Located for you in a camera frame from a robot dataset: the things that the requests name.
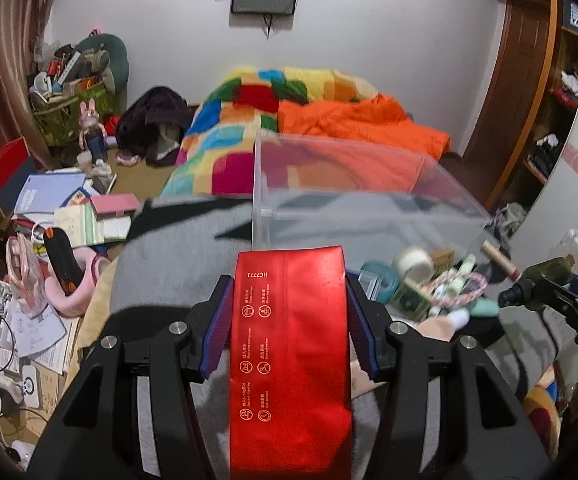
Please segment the red tea bag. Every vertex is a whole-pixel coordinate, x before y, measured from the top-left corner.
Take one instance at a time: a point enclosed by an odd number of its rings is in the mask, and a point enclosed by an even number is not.
[[[240,253],[229,387],[232,480],[351,477],[340,247]]]

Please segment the green storage basket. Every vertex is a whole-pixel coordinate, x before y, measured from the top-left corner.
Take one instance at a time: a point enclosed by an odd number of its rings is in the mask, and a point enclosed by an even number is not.
[[[92,98],[96,101],[96,110],[100,114],[100,120],[116,113],[118,108],[116,96],[107,91],[103,82],[79,92],[71,99],[34,112],[35,122],[47,146],[64,146],[78,140],[80,102],[88,102]]]

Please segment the pink rabbit doll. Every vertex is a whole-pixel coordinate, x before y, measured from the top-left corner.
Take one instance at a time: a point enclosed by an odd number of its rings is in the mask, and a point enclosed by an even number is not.
[[[80,149],[88,149],[94,166],[107,167],[106,130],[96,112],[96,102],[90,99],[88,108],[83,101],[80,103]]]

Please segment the pink neck pillow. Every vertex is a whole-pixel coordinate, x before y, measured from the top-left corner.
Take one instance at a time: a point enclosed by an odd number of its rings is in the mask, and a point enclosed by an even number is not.
[[[73,249],[73,255],[80,268],[85,271],[85,277],[74,293],[70,296],[64,293],[50,265],[51,275],[44,280],[44,294],[47,301],[64,317],[78,317],[86,312],[100,275],[110,264],[108,259],[90,247]]]

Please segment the white wall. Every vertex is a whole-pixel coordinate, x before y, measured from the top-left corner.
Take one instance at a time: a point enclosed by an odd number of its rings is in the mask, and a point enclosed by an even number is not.
[[[230,18],[229,6],[55,0],[48,39],[74,43],[93,28],[120,36],[131,62],[129,103],[154,85],[199,102],[243,64],[335,68],[448,132],[454,149],[466,146],[492,77],[504,0],[298,0],[294,19],[281,23],[291,30],[269,41],[261,18]]]
[[[578,113],[568,143],[578,150]],[[523,269],[544,261],[572,228],[578,228],[578,174],[561,158],[511,240],[514,263]]]

